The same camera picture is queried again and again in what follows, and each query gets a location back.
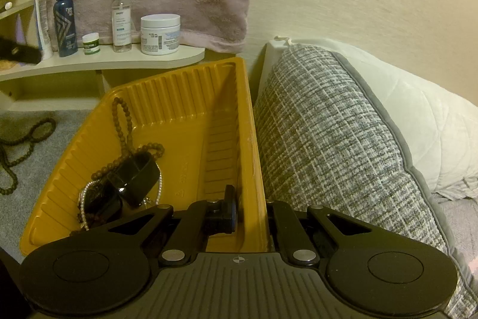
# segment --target white pillow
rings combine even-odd
[[[292,42],[339,52],[353,65],[402,132],[413,164],[431,192],[456,198],[460,186],[455,184],[477,176],[478,107],[352,45],[331,39]],[[468,188],[461,194],[478,197],[478,189]]]

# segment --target metal screw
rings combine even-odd
[[[170,249],[166,250],[161,256],[166,261],[181,261],[185,257],[185,254],[182,250]]]
[[[316,254],[312,250],[307,249],[300,249],[294,251],[292,255],[298,261],[312,261],[316,256]]]

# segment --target white tube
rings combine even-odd
[[[42,51],[42,60],[45,60],[53,56],[50,30],[48,29],[46,0],[35,0],[35,13],[38,48]]]

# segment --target white shelf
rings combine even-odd
[[[22,97],[13,102],[9,111],[92,110],[99,103],[97,97],[35,98]]]
[[[0,13],[0,20],[8,16],[11,16],[12,14],[18,13],[23,9],[29,8],[33,6],[33,4],[34,4],[34,0],[31,0],[31,1],[21,3],[20,5],[14,6],[11,9],[8,9],[7,11]]]
[[[204,51],[204,48],[180,45],[176,52],[169,55],[150,56],[141,52],[139,44],[133,44],[132,50],[125,53],[113,52],[112,45],[101,45],[100,52],[94,55],[85,55],[83,48],[78,48],[77,53],[67,57],[59,57],[58,52],[54,52],[52,57],[41,61],[37,65],[21,66],[18,64],[8,70],[0,71],[0,81],[71,71],[178,68],[199,62],[204,58]]]

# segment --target bottle label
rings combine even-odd
[[[73,6],[53,10],[55,19],[56,39],[60,56],[71,55],[78,50],[76,45],[75,15]]]
[[[169,33],[146,33],[141,34],[141,50],[143,52],[161,52],[179,47],[179,31]]]
[[[113,10],[113,43],[116,46],[131,44],[131,9]]]

